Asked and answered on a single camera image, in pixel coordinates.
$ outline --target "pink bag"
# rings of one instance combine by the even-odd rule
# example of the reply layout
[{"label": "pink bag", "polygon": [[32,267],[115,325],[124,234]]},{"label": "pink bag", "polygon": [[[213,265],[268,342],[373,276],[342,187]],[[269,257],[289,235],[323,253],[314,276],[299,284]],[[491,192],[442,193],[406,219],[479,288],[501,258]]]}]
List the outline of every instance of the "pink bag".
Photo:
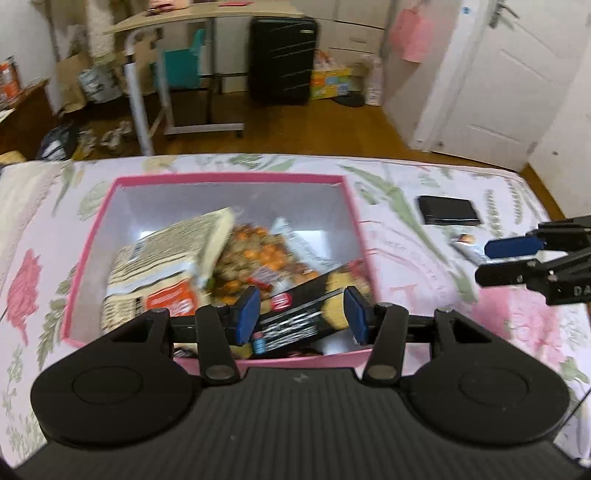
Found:
[{"label": "pink bag", "polygon": [[390,29],[390,45],[407,61],[422,63],[433,38],[433,23],[423,18],[418,5],[403,9]]}]

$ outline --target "bed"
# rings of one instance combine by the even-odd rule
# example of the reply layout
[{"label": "bed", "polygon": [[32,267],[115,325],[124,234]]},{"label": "bed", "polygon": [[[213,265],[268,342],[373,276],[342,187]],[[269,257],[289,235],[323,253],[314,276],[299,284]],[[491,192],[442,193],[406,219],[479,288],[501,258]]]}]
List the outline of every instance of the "bed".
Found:
[{"label": "bed", "polygon": [[[453,226],[424,226],[422,194],[470,199],[483,220],[479,242],[520,235],[547,214],[518,175],[406,161],[300,155],[203,154],[7,167],[0,179],[0,448],[12,465],[44,442],[29,393],[40,371],[74,347],[60,336],[66,299],[85,240],[109,186],[120,176],[206,171],[343,175],[353,192],[378,300],[431,315],[453,307],[557,371],[574,406],[590,388],[591,331],[582,305],[548,307],[521,287],[481,290],[475,267],[449,246]],[[408,349],[405,370],[428,360]],[[350,365],[359,368],[362,365]],[[589,405],[556,438],[588,458]]]}]

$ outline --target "floral bedding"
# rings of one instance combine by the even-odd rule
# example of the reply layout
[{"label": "floral bedding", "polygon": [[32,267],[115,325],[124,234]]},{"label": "floral bedding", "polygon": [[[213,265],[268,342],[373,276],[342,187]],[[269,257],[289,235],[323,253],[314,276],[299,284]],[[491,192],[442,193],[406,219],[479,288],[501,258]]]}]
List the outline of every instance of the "floral bedding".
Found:
[{"label": "floral bedding", "polygon": [[[538,358],[565,380],[574,406],[590,387],[591,332],[581,305],[548,307],[517,287],[481,290],[475,267],[449,246],[454,226],[425,226],[415,205],[422,194],[470,199],[483,220],[480,243],[520,235],[547,215],[518,175],[501,170],[403,161],[297,155],[212,154],[64,163],[27,216],[0,285],[0,448],[12,465],[43,443],[29,394],[44,368],[73,351],[60,326],[73,273],[102,199],[120,176],[199,171],[275,171],[346,177],[375,270],[378,300],[432,314],[450,306]],[[5,192],[0,190],[2,198]],[[570,456],[591,447],[584,404],[556,442]]]}]

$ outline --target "suitcase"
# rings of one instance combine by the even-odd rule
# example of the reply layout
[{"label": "suitcase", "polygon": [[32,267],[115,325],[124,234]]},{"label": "suitcase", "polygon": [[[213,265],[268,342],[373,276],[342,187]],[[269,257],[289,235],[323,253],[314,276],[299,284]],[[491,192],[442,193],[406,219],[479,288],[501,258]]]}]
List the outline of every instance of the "suitcase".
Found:
[{"label": "suitcase", "polygon": [[318,24],[313,18],[253,18],[248,73],[251,98],[265,103],[306,103],[317,38]]}]

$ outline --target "door handle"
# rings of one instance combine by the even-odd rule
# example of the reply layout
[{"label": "door handle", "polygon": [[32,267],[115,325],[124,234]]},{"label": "door handle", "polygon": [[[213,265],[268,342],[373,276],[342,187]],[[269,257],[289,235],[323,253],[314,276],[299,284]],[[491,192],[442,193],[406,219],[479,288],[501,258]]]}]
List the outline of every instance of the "door handle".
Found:
[{"label": "door handle", "polygon": [[509,5],[504,4],[503,2],[497,2],[495,6],[495,11],[492,14],[491,21],[489,26],[491,28],[496,28],[499,25],[499,20],[501,19],[501,15],[503,14],[503,10],[507,10],[511,15],[515,18],[520,18],[519,15],[513,10]]}]

